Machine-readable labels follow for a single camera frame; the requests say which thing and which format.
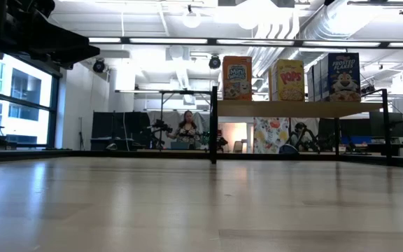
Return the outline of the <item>person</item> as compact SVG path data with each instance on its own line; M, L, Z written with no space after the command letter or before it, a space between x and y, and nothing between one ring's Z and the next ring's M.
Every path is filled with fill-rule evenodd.
M183 120L173 132L167 132L166 136L176 140L177 143L184 143L189 150L196 149L196 142L200 140L198 127L194 122L191 111L184 112Z

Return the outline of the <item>wooden shelf with black frame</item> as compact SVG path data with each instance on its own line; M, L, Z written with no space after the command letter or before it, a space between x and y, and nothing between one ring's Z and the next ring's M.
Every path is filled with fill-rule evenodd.
M263 117L263 118L332 118L334 120L335 155L339 153L339 119L363 112L382 109L385 122L388 122L388 91L379 89L375 91L382 98L381 103L358 102L300 102L300 101L229 101L218 100L217 113L220 117ZM217 152L218 129L215 134L215 150L209 151L211 155ZM385 129L386 158L391 159L391 142L388 127Z

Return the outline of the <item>overhead light bar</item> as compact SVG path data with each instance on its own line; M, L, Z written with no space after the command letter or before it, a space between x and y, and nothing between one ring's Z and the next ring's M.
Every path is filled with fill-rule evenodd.
M252 46L278 48L355 48L403 50L403 41L301 40L270 38L89 37L92 44Z

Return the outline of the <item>large glass window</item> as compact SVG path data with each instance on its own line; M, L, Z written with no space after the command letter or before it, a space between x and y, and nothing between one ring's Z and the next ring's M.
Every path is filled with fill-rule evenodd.
M54 141L58 79L13 56L0 59L0 139L20 148Z

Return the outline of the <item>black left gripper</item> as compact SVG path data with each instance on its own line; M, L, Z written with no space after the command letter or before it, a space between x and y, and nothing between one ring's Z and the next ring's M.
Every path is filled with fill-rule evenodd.
M48 22L55 9L54 0L6 0L5 52L19 55L50 54L52 61L64 69L100 54L88 37L67 34L55 45L49 42L52 25Z

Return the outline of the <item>white globe pendant lamp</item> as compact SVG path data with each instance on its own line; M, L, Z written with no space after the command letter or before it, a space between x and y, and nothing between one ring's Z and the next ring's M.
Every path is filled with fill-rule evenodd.
M242 29L254 29L258 25L258 21L253 17L253 13L249 11L240 12L237 14L237 24Z
M195 11L187 12L182 16L183 24L191 29L197 28L201 22L202 17L201 14Z

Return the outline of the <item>orange Mini Wheats cereal box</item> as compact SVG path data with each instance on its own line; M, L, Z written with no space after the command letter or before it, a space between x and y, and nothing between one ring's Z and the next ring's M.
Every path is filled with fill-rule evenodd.
M252 100L252 57L225 56L222 63L224 100Z

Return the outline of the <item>white floral hanging cloth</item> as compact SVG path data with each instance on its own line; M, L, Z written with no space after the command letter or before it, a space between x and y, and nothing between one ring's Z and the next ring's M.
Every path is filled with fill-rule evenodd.
M279 154L289 138L289 118L254 117L254 154Z

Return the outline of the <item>plain white hanging cloth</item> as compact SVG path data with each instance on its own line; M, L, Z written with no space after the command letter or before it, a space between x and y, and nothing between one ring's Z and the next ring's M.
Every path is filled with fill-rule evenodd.
M318 139L318 118L291 118L290 119L290 133L294 130L297 123L304 123Z

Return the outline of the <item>dark dome-shaped object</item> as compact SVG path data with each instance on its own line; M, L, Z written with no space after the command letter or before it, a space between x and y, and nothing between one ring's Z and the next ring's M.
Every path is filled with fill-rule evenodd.
M290 144L284 144L279 148L278 153L281 155L298 155L299 151Z

